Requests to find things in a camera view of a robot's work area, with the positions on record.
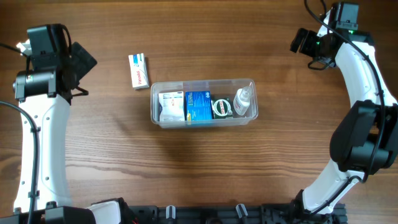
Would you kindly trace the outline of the white Panadol box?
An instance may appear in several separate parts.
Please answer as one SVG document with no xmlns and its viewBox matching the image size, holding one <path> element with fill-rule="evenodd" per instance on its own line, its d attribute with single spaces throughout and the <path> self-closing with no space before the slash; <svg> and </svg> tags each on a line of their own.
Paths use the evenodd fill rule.
<svg viewBox="0 0 398 224">
<path fill-rule="evenodd" d="M 143 53 L 129 55 L 128 59 L 133 89 L 149 88 L 145 55 Z"/>
</svg>

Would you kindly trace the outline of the clear spray bottle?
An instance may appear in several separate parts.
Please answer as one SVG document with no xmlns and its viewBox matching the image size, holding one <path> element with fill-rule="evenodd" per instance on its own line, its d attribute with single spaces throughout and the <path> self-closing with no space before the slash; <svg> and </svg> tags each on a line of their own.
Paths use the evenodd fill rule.
<svg viewBox="0 0 398 224">
<path fill-rule="evenodd" d="M 245 86 L 237 90 L 233 100 L 233 106 L 238 115 L 243 116 L 246 113 L 251 104 L 252 95 L 253 90 L 250 86 Z"/>
</svg>

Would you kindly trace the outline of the white Hansaplast plaster box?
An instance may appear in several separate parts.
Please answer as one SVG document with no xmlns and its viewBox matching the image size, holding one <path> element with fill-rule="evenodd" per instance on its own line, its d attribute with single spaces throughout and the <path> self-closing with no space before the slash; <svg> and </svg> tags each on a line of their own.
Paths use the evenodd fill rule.
<svg viewBox="0 0 398 224">
<path fill-rule="evenodd" d="M 184 121 L 184 93 L 182 91 L 159 93 L 160 122 Z"/>
</svg>

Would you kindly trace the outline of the green round-logo box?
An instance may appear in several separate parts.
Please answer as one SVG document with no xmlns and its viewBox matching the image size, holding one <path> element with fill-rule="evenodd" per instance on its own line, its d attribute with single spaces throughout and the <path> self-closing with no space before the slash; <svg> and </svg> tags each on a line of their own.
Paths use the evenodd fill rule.
<svg viewBox="0 0 398 224">
<path fill-rule="evenodd" d="M 215 98 L 211 101 L 214 119 L 231 119 L 233 118 L 233 107 L 229 98 Z"/>
</svg>

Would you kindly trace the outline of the blue box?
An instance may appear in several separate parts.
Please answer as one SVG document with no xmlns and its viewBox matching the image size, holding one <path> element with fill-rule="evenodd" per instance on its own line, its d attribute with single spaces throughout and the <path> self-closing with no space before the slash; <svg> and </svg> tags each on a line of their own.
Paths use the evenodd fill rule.
<svg viewBox="0 0 398 224">
<path fill-rule="evenodd" d="M 187 121 L 212 119 L 211 94 L 209 91 L 187 91 L 185 101 Z"/>
</svg>

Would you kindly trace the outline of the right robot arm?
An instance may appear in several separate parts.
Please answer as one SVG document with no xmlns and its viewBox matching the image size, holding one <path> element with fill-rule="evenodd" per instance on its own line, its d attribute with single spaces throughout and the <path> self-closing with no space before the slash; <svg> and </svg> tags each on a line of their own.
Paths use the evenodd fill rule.
<svg viewBox="0 0 398 224">
<path fill-rule="evenodd" d="M 338 201 L 357 183 L 390 167 L 397 157 L 397 100 L 377 68 L 375 49 L 366 33 L 342 30 L 317 34 L 300 28 L 291 51 L 340 69 L 351 108 L 330 140 L 330 160 L 318 178 L 292 201 L 290 216 L 310 220 L 333 213 Z"/>
</svg>

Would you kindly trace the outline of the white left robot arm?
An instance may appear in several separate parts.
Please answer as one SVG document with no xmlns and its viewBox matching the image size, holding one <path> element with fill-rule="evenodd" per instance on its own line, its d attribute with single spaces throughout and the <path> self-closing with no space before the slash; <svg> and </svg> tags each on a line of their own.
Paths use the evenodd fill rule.
<svg viewBox="0 0 398 224">
<path fill-rule="evenodd" d="M 27 66 L 14 84 L 22 120 L 22 169 L 14 213 L 1 223 L 130 223 L 122 198 L 74 207 L 65 171 L 65 137 L 72 90 L 97 61 L 77 42 L 28 42 L 15 48 Z"/>
</svg>

